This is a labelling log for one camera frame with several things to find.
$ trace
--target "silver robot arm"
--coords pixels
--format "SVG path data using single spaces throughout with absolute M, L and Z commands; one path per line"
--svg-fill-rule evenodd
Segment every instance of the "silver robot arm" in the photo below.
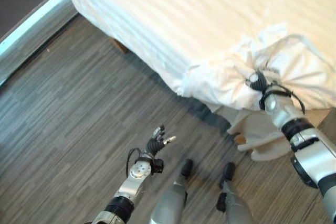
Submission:
M 142 198 L 142 193 L 148 186 L 148 181 L 154 173 L 162 173 L 163 161 L 155 159 L 155 155 L 176 137 L 163 139 L 164 126 L 158 127 L 152 134 L 145 150 L 138 148 L 139 158 L 131 167 L 127 179 L 122 183 L 105 210 L 100 212 L 92 224 L 126 224 L 135 207 Z
M 281 85 L 278 73 L 259 69 L 248 85 L 263 92 L 260 108 L 289 141 L 295 170 L 306 185 L 320 189 L 324 207 L 336 224 L 336 146 L 309 123 L 303 103 Z M 292 97 L 299 100 L 301 109 L 294 106 Z

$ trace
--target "black cable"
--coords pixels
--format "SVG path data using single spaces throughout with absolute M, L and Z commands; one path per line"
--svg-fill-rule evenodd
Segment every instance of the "black cable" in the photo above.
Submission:
M 141 150 L 139 148 L 133 148 L 133 149 L 130 149 L 130 151 L 128 152 L 128 155 L 127 155 L 127 162 L 126 162 L 126 178 L 128 177 L 128 166 L 129 166 L 129 162 L 130 162 L 130 158 L 131 156 L 133 155 L 133 153 L 135 151 L 138 151 L 138 158 L 140 157 L 141 155 Z
M 298 100 L 298 102 L 300 103 L 300 106 L 301 106 L 301 109 L 302 109 L 303 114 L 306 113 L 306 107 L 305 107 L 305 104 L 300 100 L 300 98 L 298 98 L 297 95 L 294 94 L 293 91 L 290 91 L 289 89 L 287 89 L 286 87 L 284 87 L 284 86 L 282 86 L 282 85 L 280 85 L 280 84 L 272 83 L 272 84 L 270 84 L 269 86 L 267 86 L 267 88 L 263 91 L 263 96 L 265 95 L 265 91 L 266 91 L 269 87 L 272 87 L 272 86 L 278 86 L 278 87 L 284 89 L 285 92 L 287 93 L 287 95 L 288 95 L 289 97 L 292 97 L 292 96 L 293 96 L 293 97 L 294 97 L 296 100 Z

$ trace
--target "mattress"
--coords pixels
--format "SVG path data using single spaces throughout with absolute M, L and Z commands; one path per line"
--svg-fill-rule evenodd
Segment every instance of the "mattress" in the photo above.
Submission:
M 245 80 L 265 62 L 280 72 L 283 84 L 307 109 L 335 106 L 333 0 L 72 1 L 84 17 L 159 73 L 174 92 L 195 97 L 212 111 L 221 106 L 259 110 L 261 94 Z M 296 55 L 257 57 L 259 49 L 279 39 L 264 36 L 260 41 L 260 31 L 277 23 L 286 24 L 286 33 L 309 38 L 321 57 L 305 47 Z M 247 54 L 232 51 L 246 39 L 253 41 Z

